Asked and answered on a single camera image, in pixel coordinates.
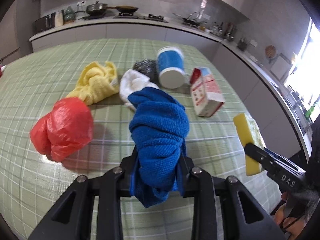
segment green bottle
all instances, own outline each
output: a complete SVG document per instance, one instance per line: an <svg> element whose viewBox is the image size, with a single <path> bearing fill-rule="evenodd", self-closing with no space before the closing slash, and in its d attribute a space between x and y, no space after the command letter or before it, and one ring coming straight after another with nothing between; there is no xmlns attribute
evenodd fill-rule
<svg viewBox="0 0 320 240"><path fill-rule="evenodd" d="M305 118L308 119L310 117L310 115L312 114L313 110L315 109L315 105L316 105L316 103L314 103L313 106L311 106L310 109L304 113Z"/></svg>

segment gray tiled wall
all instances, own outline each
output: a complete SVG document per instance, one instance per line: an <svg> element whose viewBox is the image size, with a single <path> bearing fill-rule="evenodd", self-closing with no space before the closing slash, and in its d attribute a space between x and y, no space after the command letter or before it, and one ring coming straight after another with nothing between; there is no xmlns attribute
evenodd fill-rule
<svg viewBox="0 0 320 240"><path fill-rule="evenodd" d="M249 21L238 25L236 37L244 35L258 43L247 50L266 68L271 68L265 56L268 45L274 45L288 59L299 53L310 20L299 0L258 0L249 17Z"/></svg>
<svg viewBox="0 0 320 240"><path fill-rule="evenodd" d="M58 9L65 9L69 5L76 9L76 3L81 0L41 0L41 16L45 16ZM169 18L176 18L172 13L180 14L184 17L190 15L192 12L200 9L202 0L86 0L86 4L95 3L99 1L107 3L110 6L116 5L131 5L139 8L137 13L154 15L163 15ZM204 11L211 18L209 24L213 22L233 22L238 24L248 20L241 13L233 9L231 6L219 0L207 0L207 6ZM109 10L109 15L116 15L116 10Z"/></svg>

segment human hand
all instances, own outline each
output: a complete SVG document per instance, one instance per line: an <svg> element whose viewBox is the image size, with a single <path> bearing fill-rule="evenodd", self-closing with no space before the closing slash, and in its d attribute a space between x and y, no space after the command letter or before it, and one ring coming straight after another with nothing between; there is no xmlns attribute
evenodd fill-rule
<svg viewBox="0 0 320 240"><path fill-rule="evenodd" d="M281 199L286 201L288 198L288 193L284 192L281 195ZM274 217L274 221L277 225L280 225L282 220L284 219L284 207L285 204L283 204L277 211ZM288 225L290 225L292 222L294 222L296 220L296 218L292 218L292 217L288 217L284 220L283 222L283 228L287 227ZM286 229L287 232L291 233L291 236L289 237L288 240L294 240L297 238L297 236L301 233L301 231L303 230L303 228L305 227L306 222L303 218L299 219L298 221L296 221L292 226L288 227Z"/></svg>

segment yellow cloth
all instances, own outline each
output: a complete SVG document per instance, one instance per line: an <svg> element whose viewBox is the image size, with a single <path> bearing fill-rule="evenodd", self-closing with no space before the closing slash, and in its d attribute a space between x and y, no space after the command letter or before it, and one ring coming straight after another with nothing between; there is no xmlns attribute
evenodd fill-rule
<svg viewBox="0 0 320 240"><path fill-rule="evenodd" d="M94 61L84 68L76 88L66 97L78 97L89 106L118 92L119 83L115 64L106 61L106 67L103 67Z"/></svg>

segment white bottle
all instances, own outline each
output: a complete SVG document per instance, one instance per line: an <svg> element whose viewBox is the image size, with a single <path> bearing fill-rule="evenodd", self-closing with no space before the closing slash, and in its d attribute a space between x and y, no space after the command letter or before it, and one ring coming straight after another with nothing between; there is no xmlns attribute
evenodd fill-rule
<svg viewBox="0 0 320 240"><path fill-rule="evenodd" d="M63 15L62 11L56 11L56 16L54 18L54 27L59 27L63 25Z"/></svg>

